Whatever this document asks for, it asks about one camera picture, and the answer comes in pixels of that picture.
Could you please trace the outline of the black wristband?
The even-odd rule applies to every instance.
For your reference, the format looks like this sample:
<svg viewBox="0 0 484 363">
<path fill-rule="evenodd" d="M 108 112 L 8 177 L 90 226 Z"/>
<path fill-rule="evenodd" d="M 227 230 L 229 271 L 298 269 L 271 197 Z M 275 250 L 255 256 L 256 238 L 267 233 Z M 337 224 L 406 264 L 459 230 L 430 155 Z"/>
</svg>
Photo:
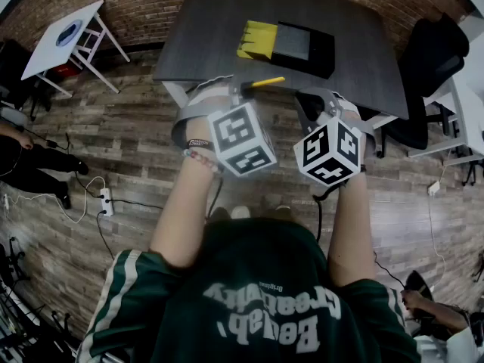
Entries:
<svg viewBox="0 0 484 363">
<path fill-rule="evenodd" d="M 214 145 L 211 141 L 207 141 L 199 138 L 194 138 L 187 141 L 187 149 L 196 148 L 196 147 L 210 150 L 212 152 L 215 151 Z"/>
</svg>

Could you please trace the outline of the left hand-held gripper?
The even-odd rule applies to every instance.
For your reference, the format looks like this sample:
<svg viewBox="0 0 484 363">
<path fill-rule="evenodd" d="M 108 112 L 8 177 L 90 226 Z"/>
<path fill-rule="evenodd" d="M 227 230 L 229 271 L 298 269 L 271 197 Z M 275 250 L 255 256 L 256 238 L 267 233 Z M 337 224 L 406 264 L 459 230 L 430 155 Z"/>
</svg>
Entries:
<svg viewBox="0 0 484 363">
<path fill-rule="evenodd" d="M 276 164 L 274 148 L 253 99 L 240 96 L 233 76 L 218 76 L 199 84 L 176 114 L 175 144 L 186 144 L 192 119 L 206 118 L 218 161 L 236 176 Z"/>
</svg>

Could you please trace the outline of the white power strip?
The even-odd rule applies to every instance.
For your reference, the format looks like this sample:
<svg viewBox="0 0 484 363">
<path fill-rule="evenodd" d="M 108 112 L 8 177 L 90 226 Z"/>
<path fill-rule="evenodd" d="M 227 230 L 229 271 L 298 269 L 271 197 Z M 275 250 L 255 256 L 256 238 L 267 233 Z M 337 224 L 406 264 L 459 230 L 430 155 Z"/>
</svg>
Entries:
<svg viewBox="0 0 484 363">
<path fill-rule="evenodd" d="M 102 188 L 100 190 L 100 195 L 101 195 L 102 213 L 105 216 L 112 216 L 114 214 L 114 211 L 113 211 L 113 202 L 112 202 L 110 189 Z"/>
</svg>

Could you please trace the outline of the person's green printed shirt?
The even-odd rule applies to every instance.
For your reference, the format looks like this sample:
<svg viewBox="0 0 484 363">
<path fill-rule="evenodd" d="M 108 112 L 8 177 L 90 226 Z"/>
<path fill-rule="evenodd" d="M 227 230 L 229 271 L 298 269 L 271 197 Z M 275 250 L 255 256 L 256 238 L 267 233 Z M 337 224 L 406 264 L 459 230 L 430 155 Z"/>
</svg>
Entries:
<svg viewBox="0 0 484 363">
<path fill-rule="evenodd" d="M 397 292 L 337 287 L 313 234 L 274 219 L 207 225 L 186 269 L 119 253 L 76 363 L 121 350 L 131 363 L 420 363 Z"/>
</svg>

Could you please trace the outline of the person's right forearm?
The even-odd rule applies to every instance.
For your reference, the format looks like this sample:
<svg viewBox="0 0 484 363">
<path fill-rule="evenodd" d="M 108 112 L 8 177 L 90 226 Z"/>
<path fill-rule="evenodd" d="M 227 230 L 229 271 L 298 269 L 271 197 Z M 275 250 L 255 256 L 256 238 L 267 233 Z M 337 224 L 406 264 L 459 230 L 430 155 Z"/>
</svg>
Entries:
<svg viewBox="0 0 484 363">
<path fill-rule="evenodd" d="M 327 264 L 330 279 L 337 287 L 364 279 L 375 279 L 365 172 L 351 177 L 339 189 Z"/>
</svg>

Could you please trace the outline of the person's dark trousers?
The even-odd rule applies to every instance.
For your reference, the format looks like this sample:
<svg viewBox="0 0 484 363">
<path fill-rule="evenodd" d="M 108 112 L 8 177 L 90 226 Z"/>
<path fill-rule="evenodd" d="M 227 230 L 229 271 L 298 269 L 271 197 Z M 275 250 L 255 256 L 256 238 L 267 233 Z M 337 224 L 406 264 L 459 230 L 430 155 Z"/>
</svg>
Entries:
<svg viewBox="0 0 484 363">
<path fill-rule="evenodd" d="M 227 209 L 219 206 L 212 211 L 207 221 L 208 223 L 211 223 L 211 222 L 219 222 L 219 221 L 225 221 L 230 219 L 231 219 L 231 215 L 227 211 Z"/>
</svg>

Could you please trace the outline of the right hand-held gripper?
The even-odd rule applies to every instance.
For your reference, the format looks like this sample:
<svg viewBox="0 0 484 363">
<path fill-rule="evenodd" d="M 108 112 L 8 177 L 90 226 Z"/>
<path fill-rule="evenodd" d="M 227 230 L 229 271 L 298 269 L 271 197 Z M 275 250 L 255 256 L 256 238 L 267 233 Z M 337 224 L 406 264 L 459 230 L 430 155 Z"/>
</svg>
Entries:
<svg viewBox="0 0 484 363">
<path fill-rule="evenodd" d="M 373 126 L 337 92 L 304 88 L 296 92 L 295 105 L 305 137 L 293 150 L 303 175 L 324 186 L 337 185 L 360 173 L 361 158 L 376 155 Z M 338 105 L 340 118 L 334 117 Z"/>
</svg>

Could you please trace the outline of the person's left forearm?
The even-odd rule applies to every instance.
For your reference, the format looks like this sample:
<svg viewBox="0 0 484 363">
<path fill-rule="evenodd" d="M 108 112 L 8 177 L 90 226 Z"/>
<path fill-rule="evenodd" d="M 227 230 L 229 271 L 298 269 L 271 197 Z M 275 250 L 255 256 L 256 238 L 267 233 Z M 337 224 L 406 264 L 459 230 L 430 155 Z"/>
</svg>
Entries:
<svg viewBox="0 0 484 363">
<path fill-rule="evenodd" d="M 197 258 L 203 239 L 209 190 L 217 167 L 214 152 L 197 147 L 189 151 L 149 247 L 176 268 L 187 268 Z"/>
</svg>

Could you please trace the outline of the black equipment rack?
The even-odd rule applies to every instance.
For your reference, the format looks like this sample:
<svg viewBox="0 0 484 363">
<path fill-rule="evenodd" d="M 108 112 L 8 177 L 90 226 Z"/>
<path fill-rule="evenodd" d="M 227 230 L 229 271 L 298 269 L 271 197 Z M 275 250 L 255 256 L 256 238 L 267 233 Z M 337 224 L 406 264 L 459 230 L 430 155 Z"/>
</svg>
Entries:
<svg viewBox="0 0 484 363">
<path fill-rule="evenodd" d="M 60 324 L 42 318 L 43 305 L 33 307 L 15 292 L 18 283 L 29 281 L 19 265 L 25 252 L 0 244 L 0 361 L 5 363 L 75 363 L 70 333 Z"/>
</svg>

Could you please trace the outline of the white table leg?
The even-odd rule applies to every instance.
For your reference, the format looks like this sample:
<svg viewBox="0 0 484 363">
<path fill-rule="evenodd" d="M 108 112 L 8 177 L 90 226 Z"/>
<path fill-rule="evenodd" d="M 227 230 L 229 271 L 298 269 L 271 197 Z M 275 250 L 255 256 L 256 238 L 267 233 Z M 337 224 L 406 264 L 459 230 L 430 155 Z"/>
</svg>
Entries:
<svg viewBox="0 0 484 363">
<path fill-rule="evenodd" d="M 398 117 L 379 113 L 376 116 L 371 117 L 368 122 L 372 125 L 373 129 L 376 130 L 388 123 L 391 123 L 395 119 L 398 119 Z"/>
<path fill-rule="evenodd" d="M 185 105 L 188 103 L 188 95 L 185 89 L 177 82 L 162 81 L 162 84 L 172 97 L 173 101 L 180 108 L 185 107 Z"/>
</svg>

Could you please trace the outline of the white side table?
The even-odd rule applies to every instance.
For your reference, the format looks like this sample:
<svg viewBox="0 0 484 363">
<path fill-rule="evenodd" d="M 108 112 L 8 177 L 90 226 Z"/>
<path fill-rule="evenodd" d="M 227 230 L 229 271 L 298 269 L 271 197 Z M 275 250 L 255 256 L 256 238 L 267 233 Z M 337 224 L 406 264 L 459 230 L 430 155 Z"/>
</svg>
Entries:
<svg viewBox="0 0 484 363">
<path fill-rule="evenodd" d="M 32 53 L 28 64 L 21 77 L 22 80 L 36 76 L 48 83 L 59 92 L 71 98 L 72 93 L 66 91 L 56 83 L 47 78 L 47 72 L 53 68 L 65 64 L 67 61 L 75 61 L 80 67 L 86 67 L 92 71 L 108 88 L 113 92 L 119 93 L 119 89 L 108 81 L 93 65 L 92 59 L 95 56 L 101 42 L 105 37 L 117 48 L 118 52 L 129 62 L 130 58 L 124 52 L 118 41 L 114 38 L 107 25 L 101 19 L 98 13 L 103 5 L 103 1 L 99 0 L 71 14 L 55 21 L 51 24 L 42 35 L 34 52 Z M 62 30 L 76 19 L 82 20 L 80 31 L 76 34 L 73 40 L 64 47 L 57 47 L 55 45 L 58 35 Z"/>
</svg>

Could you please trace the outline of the black office chair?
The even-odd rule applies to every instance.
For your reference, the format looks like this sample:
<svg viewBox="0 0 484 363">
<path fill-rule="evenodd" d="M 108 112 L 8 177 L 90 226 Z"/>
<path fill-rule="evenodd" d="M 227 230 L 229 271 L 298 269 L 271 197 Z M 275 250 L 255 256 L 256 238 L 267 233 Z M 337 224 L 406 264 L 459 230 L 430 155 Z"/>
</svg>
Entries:
<svg viewBox="0 0 484 363">
<path fill-rule="evenodd" d="M 416 22 L 398 62 L 408 119 L 395 119 L 381 127 L 382 148 L 377 157 L 385 157 L 388 137 L 406 147 L 425 150 L 430 123 L 441 123 L 444 134 L 449 133 L 451 112 L 439 105 L 438 114 L 427 115 L 424 99 L 464 68 L 469 50 L 466 35 L 446 13 L 435 22 L 428 19 Z"/>
</svg>

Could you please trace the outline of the yellow pencil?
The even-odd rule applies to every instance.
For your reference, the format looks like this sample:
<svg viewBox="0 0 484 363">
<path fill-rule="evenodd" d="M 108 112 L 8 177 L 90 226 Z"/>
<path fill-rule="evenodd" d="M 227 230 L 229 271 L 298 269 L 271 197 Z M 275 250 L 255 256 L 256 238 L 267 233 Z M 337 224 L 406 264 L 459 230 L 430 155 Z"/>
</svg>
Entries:
<svg viewBox="0 0 484 363">
<path fill-rule="evenodd" d="M 240 85 L 240 96 L 243 98 L 253 98 L 257 89 L 267 86 L 274 85 L 279 82 L 284 82 L 285 78 L 283 76 L 275 77 L 271 79 L 264 79 L 260 81 L 243 82 Z"/>
</svg>

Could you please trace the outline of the blue round dish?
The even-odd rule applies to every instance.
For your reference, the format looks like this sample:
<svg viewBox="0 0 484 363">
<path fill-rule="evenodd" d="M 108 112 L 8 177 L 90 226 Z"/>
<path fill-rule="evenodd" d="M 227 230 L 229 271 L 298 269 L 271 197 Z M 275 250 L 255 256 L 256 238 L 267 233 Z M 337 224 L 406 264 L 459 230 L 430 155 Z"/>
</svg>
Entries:
<svg viewBox="0 0 484 363">
<path fill-rule="evenodd" d="M 58 35 L 55 45 L 57 47 L 64 47 L 69 44 L 76 34 L 80 31 L 82 26 L 82 20 L 76 19 L 66 26 L 62 32 Z"/>
</svg>

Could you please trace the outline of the red item under side table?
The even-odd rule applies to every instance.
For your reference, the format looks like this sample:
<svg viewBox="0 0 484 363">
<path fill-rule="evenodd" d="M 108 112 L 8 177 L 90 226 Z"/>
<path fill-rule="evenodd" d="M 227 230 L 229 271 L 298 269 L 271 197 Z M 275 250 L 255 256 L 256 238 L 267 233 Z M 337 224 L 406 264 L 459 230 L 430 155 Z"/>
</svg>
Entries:
<svg viewBox="0 0 484 363">
<path fill-rule="evenodd" d="M 61 64 L 60 66 L 51 68 L 51 70 L 56 76 L 63 79 L 79 75 L 82 72 L 82 69 L 80 67 L 72 63 Z"/>
</svg>

